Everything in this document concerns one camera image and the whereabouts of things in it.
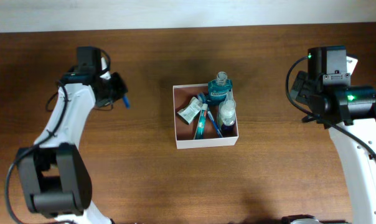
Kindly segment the blue mouthwash bottle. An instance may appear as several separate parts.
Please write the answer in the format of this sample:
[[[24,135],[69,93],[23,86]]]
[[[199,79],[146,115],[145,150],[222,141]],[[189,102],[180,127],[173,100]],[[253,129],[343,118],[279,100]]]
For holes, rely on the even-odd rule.
[[[216,78],[208,82],[207,102],[210,105],[218,105],[225,100],[227,92],[231,91],[233,83],[225,72],[218,72]]]

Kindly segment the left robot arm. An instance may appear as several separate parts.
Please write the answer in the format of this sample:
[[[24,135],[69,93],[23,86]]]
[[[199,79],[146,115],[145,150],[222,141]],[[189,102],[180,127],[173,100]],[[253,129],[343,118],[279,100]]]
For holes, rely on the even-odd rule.
[[[78,150],[92,110],[126,107],[128,88],[110,71],[110,56],[97,47],[77,47],[77,64],[57,81],[57,102],[43,132],[18,150],[9,170],[17,169],[28,211],[50,223],[113,223],[92,200],[92,181]]]

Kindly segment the clear spray bottle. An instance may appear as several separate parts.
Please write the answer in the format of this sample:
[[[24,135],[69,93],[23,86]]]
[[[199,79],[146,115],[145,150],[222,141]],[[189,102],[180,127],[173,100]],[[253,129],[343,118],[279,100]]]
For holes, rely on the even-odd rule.
[[[217,124],[222,136],[227,136],[233,132],[236,123],[236,102],[233,99],[232,91],[228,91],[225,100],[219,104],[217,113]]]

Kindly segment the blue disposable razor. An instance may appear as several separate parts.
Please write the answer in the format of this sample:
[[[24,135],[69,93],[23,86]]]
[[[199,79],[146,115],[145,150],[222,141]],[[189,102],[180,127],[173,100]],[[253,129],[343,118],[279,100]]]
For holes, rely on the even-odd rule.
[[[128,99],[128,97],[126,95],[123,96],[123,103],[125,104],[125,107],[127,109],[130,108],[130,102],[129,102],[129,99]]]

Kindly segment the green white soap box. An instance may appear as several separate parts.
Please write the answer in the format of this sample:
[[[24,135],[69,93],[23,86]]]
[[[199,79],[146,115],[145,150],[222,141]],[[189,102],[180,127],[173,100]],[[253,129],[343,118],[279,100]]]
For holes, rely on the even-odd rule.
[[[193,96],[189,104],[185,108],[179,110],[177,114],[183,120],[183,122],[186,124],[191,124],[194,118],[200,113],[202,106],[203,102]]]

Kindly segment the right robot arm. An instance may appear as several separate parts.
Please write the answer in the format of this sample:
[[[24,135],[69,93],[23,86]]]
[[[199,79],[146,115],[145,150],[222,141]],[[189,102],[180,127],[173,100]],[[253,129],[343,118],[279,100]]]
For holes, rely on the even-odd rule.
[[[357,57],[343,45],[314,47],[308,69],[285,84],[288,101],[305,114],[302,121],[324,126],[339,155],[353,223],[376,223],[376,90],[352,85]]]

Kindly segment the blue white toothbrush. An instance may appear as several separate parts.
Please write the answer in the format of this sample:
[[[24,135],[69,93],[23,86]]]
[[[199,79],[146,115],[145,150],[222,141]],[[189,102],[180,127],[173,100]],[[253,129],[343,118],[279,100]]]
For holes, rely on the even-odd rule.
[[[198,97],[199,101],[201,101],[202,103],[207,104],[207,97],[206,97],[206,95],[204,93],[199,93],[197,95],[197,97]],[[222,138],[223,135],[222,135],[222,133],[221,133],[221,131],[220,131],[217,123],[215,122],[214,116],[213,116],[212,112],[210,111],[210,107],[209,106],[207,107],[207,116],[209,117],[209,120],[211,121],[211,123],[212,123],[212,125],[213,125],[213,127],[215,129],[215,132],[217,133],[217,136],[220,137],[220,138]]]

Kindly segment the green white toothpaste tube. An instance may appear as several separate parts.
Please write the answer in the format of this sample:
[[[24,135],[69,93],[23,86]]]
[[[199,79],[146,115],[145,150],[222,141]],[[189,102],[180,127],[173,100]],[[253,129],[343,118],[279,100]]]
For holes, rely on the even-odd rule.
[[[197,128],[194,134],[194,140],[203,139],[205,132],[205,122],[207,117],[208,104],[204,103],[201,107]]]

